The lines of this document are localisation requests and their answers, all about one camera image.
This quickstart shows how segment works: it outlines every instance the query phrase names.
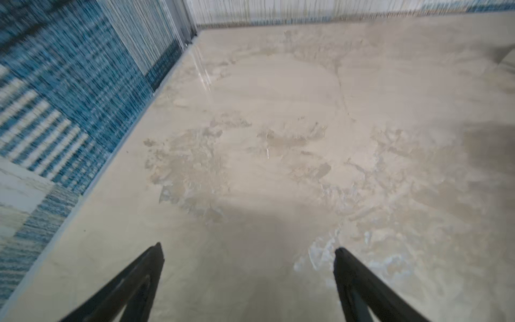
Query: beige object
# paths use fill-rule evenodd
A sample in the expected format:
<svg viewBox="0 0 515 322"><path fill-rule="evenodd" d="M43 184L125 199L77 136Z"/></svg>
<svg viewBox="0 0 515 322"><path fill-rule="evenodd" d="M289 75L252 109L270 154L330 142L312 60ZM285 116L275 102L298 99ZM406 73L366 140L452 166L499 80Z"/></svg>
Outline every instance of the beige object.
<svg viewBox="0 0 515 322"><path fill-rule="evenodd" d="M203 31L5 321L148 246L151 321L343 321L345 246L433 321L515 320L515 14Z"/></svg>

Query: floor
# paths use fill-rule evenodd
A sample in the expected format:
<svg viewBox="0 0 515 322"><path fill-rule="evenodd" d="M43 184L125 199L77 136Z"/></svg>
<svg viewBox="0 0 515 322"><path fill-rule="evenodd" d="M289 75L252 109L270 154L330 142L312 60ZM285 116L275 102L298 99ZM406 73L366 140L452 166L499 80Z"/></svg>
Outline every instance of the floor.
<svg viewBox="0 0 515 322"><path fill-rule="evenodd" d="M203 31L5 321L143 250L151 321L344 320L344 246L432 321L515 320L515 13Z"/></svg>

